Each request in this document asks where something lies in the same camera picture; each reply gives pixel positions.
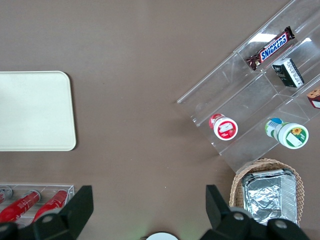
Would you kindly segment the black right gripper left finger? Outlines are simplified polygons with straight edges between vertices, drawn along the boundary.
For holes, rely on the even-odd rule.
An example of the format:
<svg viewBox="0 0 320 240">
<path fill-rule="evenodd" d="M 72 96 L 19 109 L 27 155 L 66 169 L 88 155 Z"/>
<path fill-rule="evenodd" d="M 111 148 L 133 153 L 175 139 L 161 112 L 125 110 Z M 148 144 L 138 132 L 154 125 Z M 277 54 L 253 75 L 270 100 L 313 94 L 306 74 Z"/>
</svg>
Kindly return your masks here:
<svg viewBox="0 0 320 240">
<path fill-rule="evenodd" d="M 2 240 L 76 240 L 94 211 L 93 189 L 83 185 L 61 210 L 45 212 L 24 228 L 0 224 Z"/>
</svg>

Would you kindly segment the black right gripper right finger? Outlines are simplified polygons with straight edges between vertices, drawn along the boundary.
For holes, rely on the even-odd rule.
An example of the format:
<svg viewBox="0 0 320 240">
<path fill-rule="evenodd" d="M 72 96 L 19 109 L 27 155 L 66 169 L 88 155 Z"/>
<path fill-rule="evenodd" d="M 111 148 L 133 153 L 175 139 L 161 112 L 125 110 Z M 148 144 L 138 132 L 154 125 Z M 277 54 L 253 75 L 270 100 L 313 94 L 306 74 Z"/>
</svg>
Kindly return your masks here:
<svg viewBox="0 0 320 240">
<path fill-rule="evenodd" d="M 308 240 L 305 232 L 287 219 L 275 218 L 267 225 L 246 213 L 230 210 L 216 185 L 205 189 L 205 207 L 211 224 L 202 240 Z"/>
</svg>

